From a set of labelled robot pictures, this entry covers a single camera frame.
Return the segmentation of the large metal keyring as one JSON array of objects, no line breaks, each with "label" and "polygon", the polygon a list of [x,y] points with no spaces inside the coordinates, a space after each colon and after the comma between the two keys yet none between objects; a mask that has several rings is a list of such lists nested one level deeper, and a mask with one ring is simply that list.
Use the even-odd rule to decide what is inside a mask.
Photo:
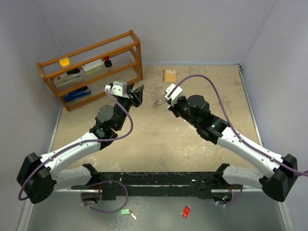
[{"label": "large metal keyring", "polygon": [[159,100],[159,101],[154,102],[154,105],[158,106],[158,105],[162,105],[162,104],[164,104],[166,102],[167,102],[166,100]]}]

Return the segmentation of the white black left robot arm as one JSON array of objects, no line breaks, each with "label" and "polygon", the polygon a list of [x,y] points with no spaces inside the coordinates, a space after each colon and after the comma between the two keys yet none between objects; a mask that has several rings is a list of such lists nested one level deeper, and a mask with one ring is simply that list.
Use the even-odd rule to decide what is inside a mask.
[{"label": "white black left robot arm", "polygon": [[132,130],[122,136],[118,136],[117,131],[122,129],[126,119],[131,127],[134,126],[129,110],[141,106],[143,90],[144,85],[135,89],[133,84],[122,81],[106,85],[105,92],[115,105],[102,106],[95,117],[95,125],[88,132],[56,151],[41,156],[30,153],[25,157],[16,178],[21,186],[18,200],[29,199],[33,204],[42,202],[60,185],[59,173],[65,168],[130,135]]}]

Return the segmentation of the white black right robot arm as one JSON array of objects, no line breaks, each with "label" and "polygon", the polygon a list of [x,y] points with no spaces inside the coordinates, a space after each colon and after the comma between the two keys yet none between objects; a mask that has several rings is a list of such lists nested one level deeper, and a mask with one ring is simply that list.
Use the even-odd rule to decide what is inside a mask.
[{"label": "white black right robot arm", "polygon": [[209,103],[201,95],[186,98],[182,94],[164,95],[175,117],[191,124],[206,141],[226,148],[254,166],[254,169],[222,164],[216,171],[214,183],[219,188],[240,184],[261,189],[271,199],[283,202],[298,176],[297,159],[291,154],[282,156],[232,130],[228,122],[210,112]]}]

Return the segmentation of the tan spiral notebook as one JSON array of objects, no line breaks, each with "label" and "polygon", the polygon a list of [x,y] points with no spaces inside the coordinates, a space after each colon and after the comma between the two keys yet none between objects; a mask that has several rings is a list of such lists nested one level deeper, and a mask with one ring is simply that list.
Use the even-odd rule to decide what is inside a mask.
[{"label": "tan spiral notebook", "polygon": [[177,83],[177,71],[173,69],[165,69],[163,71],[163,81]]}]

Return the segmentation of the red black stamp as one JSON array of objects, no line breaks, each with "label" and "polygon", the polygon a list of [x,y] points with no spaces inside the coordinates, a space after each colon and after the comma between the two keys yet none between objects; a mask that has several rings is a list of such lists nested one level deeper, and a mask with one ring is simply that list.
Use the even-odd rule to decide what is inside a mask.
[{"label": "red black stamp", "polygon": [[111,62],[111,60],[110,60],[110,56],[105,56],[105,57],[103,58],[103,60],[104,60],[104,66],[105,66],[106,68],[109,68],[109,67],[112,66],[112,62]]}]

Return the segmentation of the white cardboard box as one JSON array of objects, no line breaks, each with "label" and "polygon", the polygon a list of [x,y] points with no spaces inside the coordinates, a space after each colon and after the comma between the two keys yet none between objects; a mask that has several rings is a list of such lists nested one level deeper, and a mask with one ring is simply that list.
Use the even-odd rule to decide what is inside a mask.
[{"label": "white cardboard box", "polygon": [[104,69],[104,63],[101,59],[82,65],[82,69],[86,75],[91,75]]}]

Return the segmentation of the blue stapler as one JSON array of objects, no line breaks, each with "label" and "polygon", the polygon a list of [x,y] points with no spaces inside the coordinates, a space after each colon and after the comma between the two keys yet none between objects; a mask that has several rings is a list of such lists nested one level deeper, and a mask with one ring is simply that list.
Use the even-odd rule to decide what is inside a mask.
[{"label": "blue stapler", "polygon": [[79,99],[81,97],[87,96],[91,94],[91,90],[89,90],[88,86],[83,86],[77,90],[71,91],[64,96],[64,100],[66,102],[71,102],[73,100]]}]

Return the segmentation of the wooden shelf rack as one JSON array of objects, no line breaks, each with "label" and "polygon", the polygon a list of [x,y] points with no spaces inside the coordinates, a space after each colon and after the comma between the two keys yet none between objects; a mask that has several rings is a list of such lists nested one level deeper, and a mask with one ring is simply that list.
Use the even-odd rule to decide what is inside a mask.
[{"label": "wooden shelf rack", "polygon": [[[75,68],[82,69],[82,65],[110,56],[112,66],[104,67],[101,71],[86,75],[79,82],[56,87],[53,80],[67,71]],[[59,59],[68,57],[71,66],[63,69],[59,64]],[[117,35],[112,38],[94,43],[87,47],[53,58],[43,63],[37,64],[41,78],[51,89],[53,94],[60,100],[67,111],[71,111],[80,106],[105,95],[105,85],[116,80],[125,81],[128,84],[135,83],[143,79],[141,41],[133,30]],[[91,94],[66,102],[64,96],[83,86],[88,86]]]}]

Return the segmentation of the white black stapler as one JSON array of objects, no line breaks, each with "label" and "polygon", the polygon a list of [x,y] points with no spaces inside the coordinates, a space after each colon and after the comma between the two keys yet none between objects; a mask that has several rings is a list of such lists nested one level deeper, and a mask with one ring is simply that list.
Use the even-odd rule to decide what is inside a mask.
[{"label": "white black stapler", "polygon": [[84,76],[85,72],[83,69],[75,68],[54,79],[53,83],[56,87],[59,88],[68,84],[79,82],[83,79]]}]

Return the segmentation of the yellow lidded jar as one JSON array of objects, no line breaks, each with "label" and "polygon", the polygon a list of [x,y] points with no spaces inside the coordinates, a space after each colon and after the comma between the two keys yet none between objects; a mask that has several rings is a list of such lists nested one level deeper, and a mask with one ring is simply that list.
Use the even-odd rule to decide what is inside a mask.
[{"label": "yellow lidded jar", "polygon": [[59,64],[63,69],[71,66],[71,62],[70,62],[68,57],[63,57],[63,58],[59,59]]}]

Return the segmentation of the red key tag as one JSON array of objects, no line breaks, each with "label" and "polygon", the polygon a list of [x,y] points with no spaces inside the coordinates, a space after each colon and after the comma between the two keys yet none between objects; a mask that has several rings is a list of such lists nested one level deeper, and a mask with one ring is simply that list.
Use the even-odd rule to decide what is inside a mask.
[{"label": "red key tag", "polygon": [[182,215],[183,218],[187,218],[190,210],[191,210],[191,207],[189,205],[186,205],[180,214]]}]

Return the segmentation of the green key tag with key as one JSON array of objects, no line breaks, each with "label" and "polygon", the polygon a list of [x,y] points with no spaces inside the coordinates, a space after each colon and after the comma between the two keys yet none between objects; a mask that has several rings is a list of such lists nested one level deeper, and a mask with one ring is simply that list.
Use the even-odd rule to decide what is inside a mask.
[{"label": "green key tag with key", "polygon": [[135,220],[137,219],[137,217],[133,214],[131,209],[125,208],[125,209],[121,209],[119,210],[120,215],[130,215],[132,216]]}]

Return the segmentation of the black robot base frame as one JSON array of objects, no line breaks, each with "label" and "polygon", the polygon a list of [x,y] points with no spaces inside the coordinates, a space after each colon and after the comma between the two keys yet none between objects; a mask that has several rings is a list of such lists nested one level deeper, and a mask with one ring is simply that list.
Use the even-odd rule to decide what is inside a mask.
[{"label": "black robot base frame", "polygon": [[74,190],[100,190],[102,200],[115,200],[118,196],[143,197],[197,197],[228,203],[232,191],[240,189],[230,185],[216,172],[99,172],[91,164],[87,183],[72,186]]}]

